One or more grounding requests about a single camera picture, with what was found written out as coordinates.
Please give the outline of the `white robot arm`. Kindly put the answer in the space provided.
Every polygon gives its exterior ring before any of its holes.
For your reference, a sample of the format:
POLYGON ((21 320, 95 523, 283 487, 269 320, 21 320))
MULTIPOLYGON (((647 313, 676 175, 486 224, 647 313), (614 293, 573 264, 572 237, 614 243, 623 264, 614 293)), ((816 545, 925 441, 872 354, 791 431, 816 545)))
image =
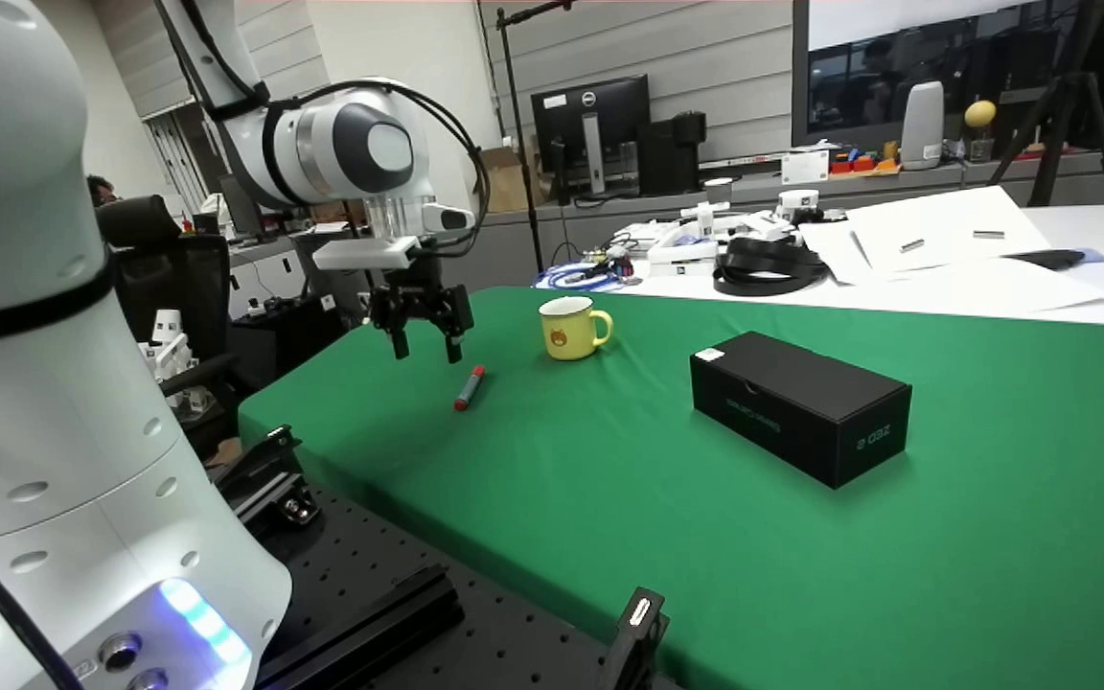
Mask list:
MULTIPOLYGON (((355 77, 277 101, 233 0, 157 0, 233 174, 264 209, 360 200, 370 230, 318 250, 380 269, 370 321, 466 329, 432 264, 484 214, 438 200, 410 128, 446 109, 355 77)), ((30 0, 0 0, 0 690, 249 690, 290 573, 207 481, 113 297, 83 187, 79 69, 30 0)))

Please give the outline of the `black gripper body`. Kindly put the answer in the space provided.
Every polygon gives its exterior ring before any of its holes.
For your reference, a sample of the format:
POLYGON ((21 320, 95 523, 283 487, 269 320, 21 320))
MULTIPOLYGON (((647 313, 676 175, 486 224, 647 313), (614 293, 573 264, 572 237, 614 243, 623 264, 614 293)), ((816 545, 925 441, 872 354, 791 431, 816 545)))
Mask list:
POLYGON ((440 335, 458 339, 471 327, 471 303, 465 285, 440 281, 432 250, 412 250, 405 269, 386 269, 382 285, 369 293, 369 320, 382 329, 424 320, 440 335))

